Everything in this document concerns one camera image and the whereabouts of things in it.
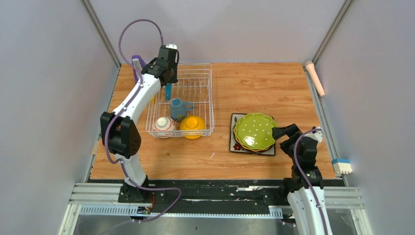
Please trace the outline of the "blue polka dot plate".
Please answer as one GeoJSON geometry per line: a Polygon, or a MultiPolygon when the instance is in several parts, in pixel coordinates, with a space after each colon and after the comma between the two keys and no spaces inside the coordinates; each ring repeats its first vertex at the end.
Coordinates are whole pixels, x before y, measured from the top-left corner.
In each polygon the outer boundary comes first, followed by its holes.
{"type": "Polygon", "coordinates": [[[172,83],[166,84],[166,86],[165,86],[165,101],[170,101],[171,100],[172,88],[173,88],[172,83]]]}

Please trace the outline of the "green polka dot plate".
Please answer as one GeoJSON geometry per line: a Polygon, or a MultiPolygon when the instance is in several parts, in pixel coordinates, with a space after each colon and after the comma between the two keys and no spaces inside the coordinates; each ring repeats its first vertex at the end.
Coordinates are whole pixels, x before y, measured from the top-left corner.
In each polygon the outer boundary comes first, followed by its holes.
{"type": "Polygon", "coordinates": [[[236,140],[247,149],[258,152],[275,144],[272,129],[278,124],[271,116],[263,113],[249,113],[235,124],[233,132],[236,140]]]}

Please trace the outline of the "teal floral mug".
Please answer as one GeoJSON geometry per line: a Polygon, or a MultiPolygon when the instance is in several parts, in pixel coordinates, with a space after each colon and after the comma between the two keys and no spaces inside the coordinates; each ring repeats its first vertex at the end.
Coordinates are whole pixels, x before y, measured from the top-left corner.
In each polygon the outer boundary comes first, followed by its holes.
{"type": "Polygon", "coordinates": [[[187,116],[187,112],[192,111],[194,105],[184,102],[180,98],[174,98],[170,101],[170,116],[175,121],[181,121],[187,116]]]}

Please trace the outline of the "square floral plate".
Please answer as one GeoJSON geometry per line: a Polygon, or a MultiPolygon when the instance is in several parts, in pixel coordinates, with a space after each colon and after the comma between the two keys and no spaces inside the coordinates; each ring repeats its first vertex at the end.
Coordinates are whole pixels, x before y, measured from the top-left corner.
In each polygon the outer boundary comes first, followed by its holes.
{"type": "Polygon", "coordinates": [[[266,150],[263,151],[250,151],[236,141],[235,134],[234,134],[234,127],[236,125],[236,122],[240,120],[246,113],[232,113],[231,115],[231,123],[230,123],[230,137],[229,137],[229,151],[239,154],[251,154],[251,155],[262,155],[262,156],[275,156],[276,155],[276,144],[272,145],[266,150]]]}

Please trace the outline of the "white orange patterned bowl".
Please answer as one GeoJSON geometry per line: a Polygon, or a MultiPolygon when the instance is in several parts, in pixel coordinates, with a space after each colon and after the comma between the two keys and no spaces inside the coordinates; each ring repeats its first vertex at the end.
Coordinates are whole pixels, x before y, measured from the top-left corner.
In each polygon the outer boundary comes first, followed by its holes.
{"type": "Polygon", "coordinates": [[[173,136],[176,129],[176,122],[171,117],[163,116],[153,123],[153,131],[156,138],[169,138],[173,136]]]}

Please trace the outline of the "yellow ribbed bowl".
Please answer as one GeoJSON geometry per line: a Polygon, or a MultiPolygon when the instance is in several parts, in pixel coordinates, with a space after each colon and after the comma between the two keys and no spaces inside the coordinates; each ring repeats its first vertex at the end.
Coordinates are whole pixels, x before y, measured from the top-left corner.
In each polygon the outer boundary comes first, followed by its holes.
{"type": "Polygon", "coordinates": [[[206,123],[199,116],[187,116],[181,121],[179,129],[184,131],[185,138],[194,140],[202,136],[202,131],[206,129],[206,123]]]}

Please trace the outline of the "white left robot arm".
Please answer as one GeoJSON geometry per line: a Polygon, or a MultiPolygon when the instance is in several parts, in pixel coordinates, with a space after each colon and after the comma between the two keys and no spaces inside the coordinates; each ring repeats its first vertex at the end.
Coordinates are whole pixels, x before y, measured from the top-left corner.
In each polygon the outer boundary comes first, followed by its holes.
{"type": "Polygon", "coordinates": [[[178,81],[179,58],[176,45],[161,45],[157,57],[145,66],[132,65],[138,75],[137,83],[119,106],[100,116],[101,138],[107,159],[121,166],[124,182],[132,187],[131,196],[138,202],[145,202],[150,191],[158,189],[148,187],[148,177],[141,166],[138,156],[141,136],[136,122],[163,86],[178,81]]]}

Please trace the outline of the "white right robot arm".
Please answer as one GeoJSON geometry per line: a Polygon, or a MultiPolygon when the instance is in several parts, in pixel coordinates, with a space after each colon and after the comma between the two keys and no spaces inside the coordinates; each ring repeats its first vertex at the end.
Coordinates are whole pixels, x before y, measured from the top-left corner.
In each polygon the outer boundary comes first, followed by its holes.
{"type": "Polygon", "coordinates": [[[323,132],[319,127],[302,132],[295,124],[286,127],[272,128],[275,140],[287,136],[281,142],[281,150],[292,162],[292,176],[285,178],[279,197],[290,205],[295,224],[301,235],[330,235],[330,226],[325,206],[323,178],[316,166],[317,146],[323,140],[323,132]]]}

